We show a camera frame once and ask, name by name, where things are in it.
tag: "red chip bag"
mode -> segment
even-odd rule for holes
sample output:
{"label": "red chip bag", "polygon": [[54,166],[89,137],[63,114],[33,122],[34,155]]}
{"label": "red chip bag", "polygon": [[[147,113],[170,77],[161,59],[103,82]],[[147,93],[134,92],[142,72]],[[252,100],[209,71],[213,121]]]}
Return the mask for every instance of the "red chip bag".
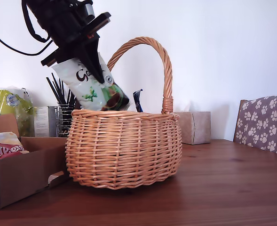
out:
{"label": "red chip bag", "polygon": [[15,133],[4,132],[0,133],[0,158],[28,153],[18,140]]}

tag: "black cable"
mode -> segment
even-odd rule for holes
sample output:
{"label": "black cable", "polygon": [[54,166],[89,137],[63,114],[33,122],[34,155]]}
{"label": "black cable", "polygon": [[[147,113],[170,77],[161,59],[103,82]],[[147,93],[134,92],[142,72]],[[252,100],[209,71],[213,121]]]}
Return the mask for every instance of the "black cable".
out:
{"label": "black cable", "polygon": [[4,43],[1,39],[0,39],[0,42],[1,42],[1,44],[3,44],[4,46],[8,47],[9,49],[11,49],[11,50],[13,50],[13,51],[15,51],[15,52],[17,52],[17,53],[20,53],[20,54],[23,54],[23,55],[26,55],[26,56],[38,56],[38,55],[40,55],[41,53],[43,53],[43,52],[47,49],[47,47],[49,47],[49,45],[50,45],[53,41],[52,41],[52,40],[49,41],[49,43],[48,43],[42,50],[40,50],[38,53],[24,53],[24,52],[21,52],[21,51],[15,49],[15,48],[13,48],[13,47],[10,47],[8,44]]}
{"label": "black cable", "polygon": [[46,43],[50,39],[50,36],[48,36],[46,39],[44,39],[40,35],[36,34],[36,32],[35,32],[35,30],[33,28],[30,16],[29,16],[29,11],[27,10],[26,1],[27,0],[22,0],[21,1],[21,6],[22,6],[22,11],[24,13],[24,20],[25,20],[26,27],[27,27],[29,33],[31,34],[31,36],[34,39],[36,39],[37,41]]}

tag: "pen holder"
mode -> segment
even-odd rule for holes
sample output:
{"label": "pen holder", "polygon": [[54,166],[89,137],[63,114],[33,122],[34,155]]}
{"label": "pen holder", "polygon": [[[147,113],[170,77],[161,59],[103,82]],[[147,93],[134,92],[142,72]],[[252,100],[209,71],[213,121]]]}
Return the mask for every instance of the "pen holder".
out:
{"label": "pen holder", "polygon": [[73,105],[61,105],[58,103],[58,108],[56,110],[57,137],[68,136],[72,121],[71,112],[73,111],[73,109]]}

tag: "paw print cushion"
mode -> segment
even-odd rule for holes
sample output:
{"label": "paw print cushion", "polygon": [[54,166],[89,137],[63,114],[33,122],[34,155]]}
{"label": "paw print cushion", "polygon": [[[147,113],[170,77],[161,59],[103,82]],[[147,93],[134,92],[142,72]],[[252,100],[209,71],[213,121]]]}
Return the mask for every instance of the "paw print cushion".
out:
{"label": "paw print cushion", "polygon": [[277,153],[277,96],[242,103],[234,142]]}

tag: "wooden table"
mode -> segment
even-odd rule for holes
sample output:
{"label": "wooden table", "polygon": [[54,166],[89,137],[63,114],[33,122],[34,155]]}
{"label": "wooden table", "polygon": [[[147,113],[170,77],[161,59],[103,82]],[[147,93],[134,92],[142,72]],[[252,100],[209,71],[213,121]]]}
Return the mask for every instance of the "wooden table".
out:
{"label": "wooden table", "polygon": [[71,180],[0,210],[10,226],[277,226],[277,154],[230,141],[184,145],[164,182],[112,191]]}

